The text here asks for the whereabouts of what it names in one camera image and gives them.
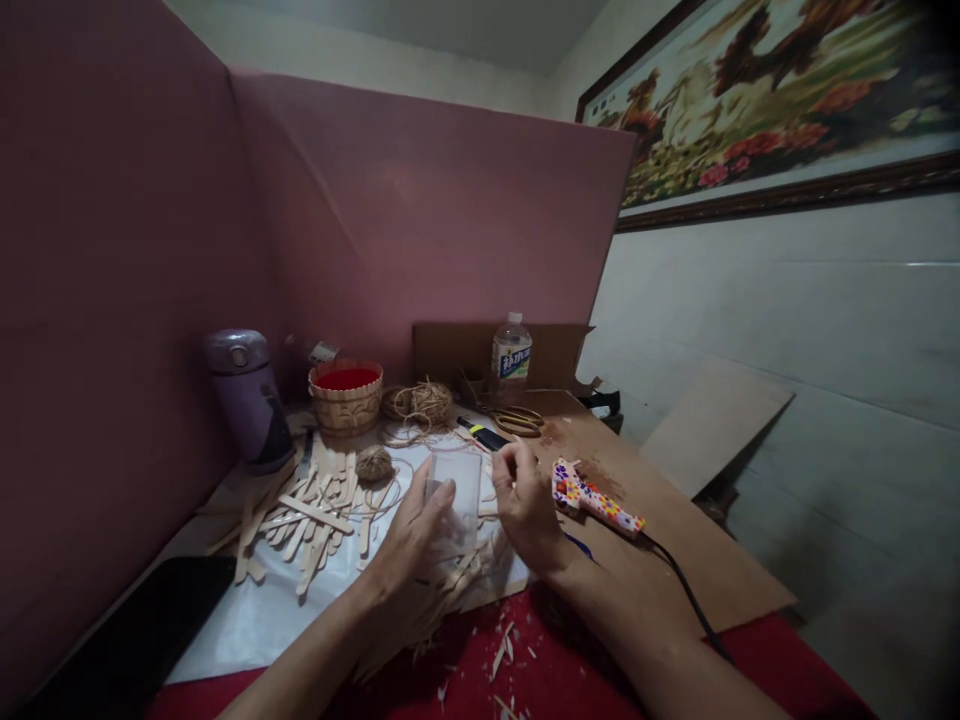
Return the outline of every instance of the purple thermos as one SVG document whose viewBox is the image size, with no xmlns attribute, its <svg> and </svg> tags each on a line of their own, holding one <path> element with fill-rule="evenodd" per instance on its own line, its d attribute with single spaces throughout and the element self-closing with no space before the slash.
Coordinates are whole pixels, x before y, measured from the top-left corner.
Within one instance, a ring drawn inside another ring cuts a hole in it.
<svg viewBox="0 0 960 720">
<path fill-rule="evenodd" d="M 203 352 L 250 472 L 266 475 L 279 470 L 293 455 L 293 438 L 266 338 L 256 330 L 221 330 L 204 339 Z"/>
</svg>

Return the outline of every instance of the framed painting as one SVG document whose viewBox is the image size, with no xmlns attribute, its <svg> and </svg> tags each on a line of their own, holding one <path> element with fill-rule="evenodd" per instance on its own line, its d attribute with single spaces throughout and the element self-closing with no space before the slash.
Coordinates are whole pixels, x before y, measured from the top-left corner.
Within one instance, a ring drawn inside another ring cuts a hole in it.
<svg viewBox="0 0 960 720">
<path fill-rule="evenodd" d="M 580 98 L 637 148 L 617 232 L 960 182 L 950 40 L 921 0 L 683 0 Z"/>
</svg>

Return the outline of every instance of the hand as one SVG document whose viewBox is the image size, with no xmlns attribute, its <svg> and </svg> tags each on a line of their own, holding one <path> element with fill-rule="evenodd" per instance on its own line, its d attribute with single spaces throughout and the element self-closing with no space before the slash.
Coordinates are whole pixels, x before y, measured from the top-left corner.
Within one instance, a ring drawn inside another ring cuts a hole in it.
<svg viewBox="0 0 960 720">
<path fill-rule="evenodd" d="M 533 451 L 522 440 L 493 456 L 497 513 L 507 538 L 538 577 L 565 569 L 576 548 L 564 537 L 553 507 L 550 479 L 537 470 Z"/>
<path fill-rule="evenodd" d="M 428 502 L 423 501 L 429 474 L 428 457 L 413 474 L 413 482 L 397 508 L 387 536 L 360 576 L 361 579 L 372 578 L 373 582 L 379 583 L 379 592 L 385 596 L 383 599 L 396 593 L 413 577 L 436 533 L 441 516 L 453 504 L 457 486 L 452 480 L 440 485 Z"/>
</svg>

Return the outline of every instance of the floral hot glue gun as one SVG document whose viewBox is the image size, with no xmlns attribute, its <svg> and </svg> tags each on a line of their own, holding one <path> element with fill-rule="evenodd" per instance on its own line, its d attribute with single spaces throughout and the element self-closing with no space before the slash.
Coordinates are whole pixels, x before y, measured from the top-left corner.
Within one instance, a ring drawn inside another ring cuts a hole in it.
<svg viewBox="0 0 960 720">
<path fill-rule="evenodd" d="M 563 458 L 553 464 L 553 499 L 570 517 L 576 517 L 581 509 L 586 510 L 630 539 L 643 527 L 643 518 L 625 512 L 593 483 L 581 480 L 573 463 Z"/>
</svg>

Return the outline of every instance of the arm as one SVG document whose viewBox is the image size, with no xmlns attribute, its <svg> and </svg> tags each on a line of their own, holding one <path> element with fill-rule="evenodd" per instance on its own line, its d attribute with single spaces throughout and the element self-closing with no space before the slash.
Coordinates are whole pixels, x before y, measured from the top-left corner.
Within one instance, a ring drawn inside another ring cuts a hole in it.
<svg viewBox="0 0 960 720">
<path fill-rule="evenodd" d="M 500 522 L 514 549 L 606 646 L 652 717 L 787 717 L 736 668 L 674 627 L 645 598 L 613 589 L 616 577 L 564 537 L 550 480 L 537 472 L 529 447 L 512 443 L 497 453 L 493 483 Z"/>
<path fill-rule="evenodd" d="M 456 490 L 444 483 L 423 502 L 429 459 L 413 482 L 390 531 L 360 578 L 333 601 L 267 671 L 220 715 L 221 720 L 313 718 L 390 621 L 391 600 L 413 577 L 440 516 Z"/>
</svg>

